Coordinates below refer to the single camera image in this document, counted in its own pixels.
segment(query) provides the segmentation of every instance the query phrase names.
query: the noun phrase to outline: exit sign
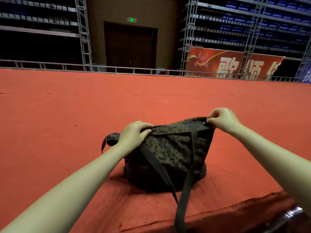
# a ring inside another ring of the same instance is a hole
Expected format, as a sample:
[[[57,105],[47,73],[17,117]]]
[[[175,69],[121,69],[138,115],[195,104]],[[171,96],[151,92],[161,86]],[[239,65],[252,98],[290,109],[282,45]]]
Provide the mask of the exit sign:
[[[129,18],[127,18],[127,21],[128,21],[128,22],[131,22],[131,23],[136,23],[136,22],[137,22],[137,19],[136,19],[136,18],[131,18],[131,17],[129,17]]]

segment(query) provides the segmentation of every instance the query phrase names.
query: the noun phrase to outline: red floor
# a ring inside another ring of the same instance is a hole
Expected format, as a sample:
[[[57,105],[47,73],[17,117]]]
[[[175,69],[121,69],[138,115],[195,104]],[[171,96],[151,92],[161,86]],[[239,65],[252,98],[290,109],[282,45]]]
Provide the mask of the red floor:
[[[311,160],[310,104],[307,84],[0,69],[0,229],[98,157],[107,134],[137,120],[168,124],[228,107],[244,125]],[[243,146],[219,130],[206,163],[208,176],[195,185],[186,216],[199,232],[242,232],[293,204]],[[123,165],[72,232],[172,230],[171,194],[130,186],[120,177]]]

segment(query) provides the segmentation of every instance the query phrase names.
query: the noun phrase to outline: brown wall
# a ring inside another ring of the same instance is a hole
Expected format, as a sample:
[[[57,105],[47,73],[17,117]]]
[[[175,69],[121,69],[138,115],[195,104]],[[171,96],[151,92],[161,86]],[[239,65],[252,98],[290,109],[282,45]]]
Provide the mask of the brown wall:
[[[180,0],[86,0],[92,59],[106,64],[104,21],[158,29],[156,67],[170,68],[176,52]],[[137,23],[127,18],[137,18]]]

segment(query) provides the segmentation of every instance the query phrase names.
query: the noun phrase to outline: brown door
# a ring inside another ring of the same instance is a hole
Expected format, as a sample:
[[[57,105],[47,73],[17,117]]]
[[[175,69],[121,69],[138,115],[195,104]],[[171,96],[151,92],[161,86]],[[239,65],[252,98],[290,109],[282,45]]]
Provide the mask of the brown door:
[[[156,28],[104,22],[104,30],[107,66],[155,68]],[[118,72],[132,70],[118,69]]]

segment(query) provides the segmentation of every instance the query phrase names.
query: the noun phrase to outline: metal railing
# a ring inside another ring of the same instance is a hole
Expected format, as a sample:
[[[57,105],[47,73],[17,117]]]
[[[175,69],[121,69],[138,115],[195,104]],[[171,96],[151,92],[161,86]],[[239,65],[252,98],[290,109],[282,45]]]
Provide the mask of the metal railing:
[[[50,70],[50,71],[67,71],[67,72],[92,72],[106,74],[136,74],[136,75],[153,75],[153,76],[172,76],[172,77],[191,77],[191,78],[219,78],[233,80],[251,80],[251,81],[278,81],[278,82],[302,82],[301,78],[291,77],[274,77],[266,75],[247,75],[247,74],[229,74],[224,77],[223,74],[214,72],[198,72],[186,70],[166,70],[166,69],[147,69],[147,68],[130,68],[101,65],[64,64],[51,62],[34,62],[34,61],[14,61],[0,60],[0,68],[4,69],[22,69],[22,70]]]

